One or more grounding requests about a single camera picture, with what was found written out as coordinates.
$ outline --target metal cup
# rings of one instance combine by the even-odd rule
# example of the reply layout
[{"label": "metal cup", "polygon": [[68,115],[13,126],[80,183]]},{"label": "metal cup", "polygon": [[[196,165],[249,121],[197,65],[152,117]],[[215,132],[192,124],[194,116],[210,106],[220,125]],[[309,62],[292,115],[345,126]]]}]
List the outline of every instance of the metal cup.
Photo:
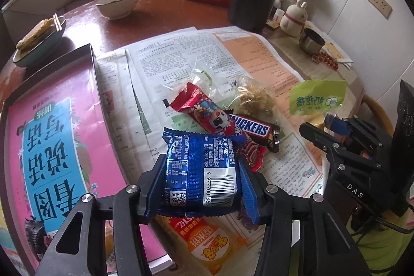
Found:
[{"label": "metal cup", "polygon": [[299,46],[308,54],[318,54],[325,40],[313,29],[305,28],[299,38]]}]

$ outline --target pink book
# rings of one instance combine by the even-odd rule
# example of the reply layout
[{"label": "pink book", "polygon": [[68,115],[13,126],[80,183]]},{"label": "pink book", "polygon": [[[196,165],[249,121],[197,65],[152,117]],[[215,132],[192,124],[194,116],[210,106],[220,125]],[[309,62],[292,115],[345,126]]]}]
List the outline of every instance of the pink book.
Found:
[{"label": "pink book", "polygon": [[[21,241],[26,219],[44,225],[48,245],[84,193],[106,197],[126,186],[102,114],[92,59],[65,68],[9,108],[8,195]],[[168,256],[147,226],[141,231],[148,261]],[[29,257],[34,268],[39,257]]]}]

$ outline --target flatbread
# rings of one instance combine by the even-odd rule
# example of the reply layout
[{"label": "flatbread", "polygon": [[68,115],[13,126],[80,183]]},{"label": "flatbread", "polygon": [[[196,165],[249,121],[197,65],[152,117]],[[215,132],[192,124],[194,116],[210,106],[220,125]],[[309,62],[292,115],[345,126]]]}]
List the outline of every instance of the flatbread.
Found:
[{"label": "flatbread", "polygon": [[43,19],[37,24],[35,27],[33,27],[26,36],[20,40],[17,45],[16,49],[27,49],[29,46],[32,46],[32,43],[37,40],[43,33],[45,33],[49,27],[53,23],[53,18],[49,19]]},{"label": "flatbread", "polygon": [[26,45],[24,49],[20,49],[20,58],[24,58],[27,54],[29,54],[33,48],[35,48],[38,44],[40,44],[43,40],[45,40],[53,31],[55,30],[55,25],[52,24],[47,31],[43,32],[39,37],[33,40],[30,44]]}]

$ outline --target blue snack package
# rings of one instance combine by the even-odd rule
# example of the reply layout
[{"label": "blue snack package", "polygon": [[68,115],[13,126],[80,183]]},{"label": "blue snack package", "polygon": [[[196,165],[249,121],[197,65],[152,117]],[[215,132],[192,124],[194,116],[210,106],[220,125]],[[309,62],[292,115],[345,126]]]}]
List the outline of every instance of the blue snack package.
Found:
[{"label": "blue snack package", "polygon": [[246,136],[221,136],[164,128],[168,144],[165,198],[158,214],[220,216],[241,203],[240,169],[234,145]]}]

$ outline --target barcode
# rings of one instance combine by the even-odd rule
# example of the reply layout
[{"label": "barcode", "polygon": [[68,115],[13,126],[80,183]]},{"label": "barcode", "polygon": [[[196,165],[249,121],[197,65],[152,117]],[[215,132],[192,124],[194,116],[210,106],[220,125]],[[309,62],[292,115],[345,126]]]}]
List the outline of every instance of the barcode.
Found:
[{"label": "barcode", "polygon": [[186,205],[186,192],[185,191],[170,191],[170,205],[171,206],[185,206]]},{"label": "barcode", "polygon": [[204,205],[229,207],[236,191],[235,168],[204,169]]}]

